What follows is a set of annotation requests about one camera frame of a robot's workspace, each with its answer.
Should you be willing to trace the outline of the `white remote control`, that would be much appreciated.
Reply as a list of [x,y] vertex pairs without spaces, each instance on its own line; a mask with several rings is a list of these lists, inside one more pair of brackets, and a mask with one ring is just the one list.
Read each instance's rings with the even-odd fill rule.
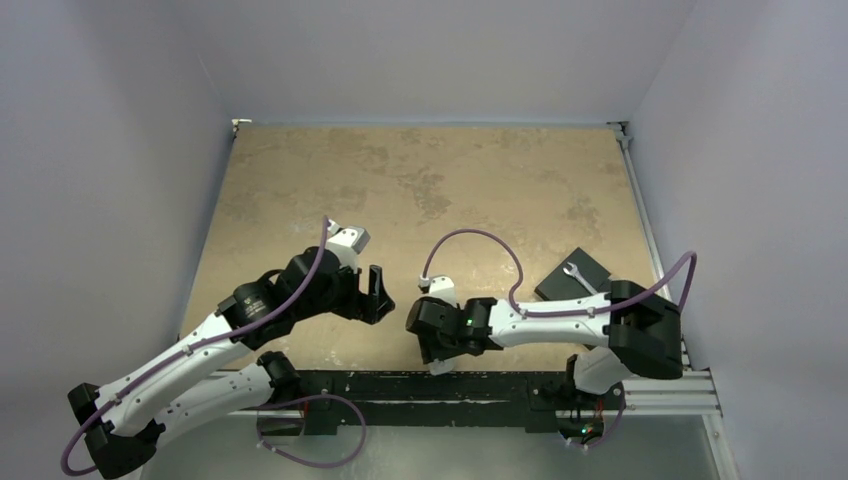
[[456,360],[454,358],[447,360],[433,360],[427,364],[429,373],[433,376],[440,376],[452,372],[456,368]]

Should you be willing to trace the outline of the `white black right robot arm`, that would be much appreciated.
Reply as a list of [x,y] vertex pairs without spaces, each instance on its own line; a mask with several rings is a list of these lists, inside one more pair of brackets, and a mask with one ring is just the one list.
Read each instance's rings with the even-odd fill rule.
[[564,399],[576,407],[625,379],[677,380],[684,370],[680,307],[625,280],[570,300],[479,297],[459,304],[453,281],[441,276],[412,304],[405,328],[417,337],[433,375],[449,372],[462,355],[529,344],[588,345],[561,381]]

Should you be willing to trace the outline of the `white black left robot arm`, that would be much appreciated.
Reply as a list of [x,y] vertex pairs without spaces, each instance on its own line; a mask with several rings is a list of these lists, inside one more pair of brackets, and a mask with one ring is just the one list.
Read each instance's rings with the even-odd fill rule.
[[329,313],[380,322],[395,308],[382,269],[370,266],[367,292],[359,289],[361,273],[356,261],[310,247],[285,268],[237,287],[190,334],[138,370],[107,385],[73,388],[68,400],[80,427],[62,453],[63,472],[117,479],[211,419],[254,406],[284,409],[304,397],[299,373],[281,352],[266,352],[218,383],[204,380],[302,320]]

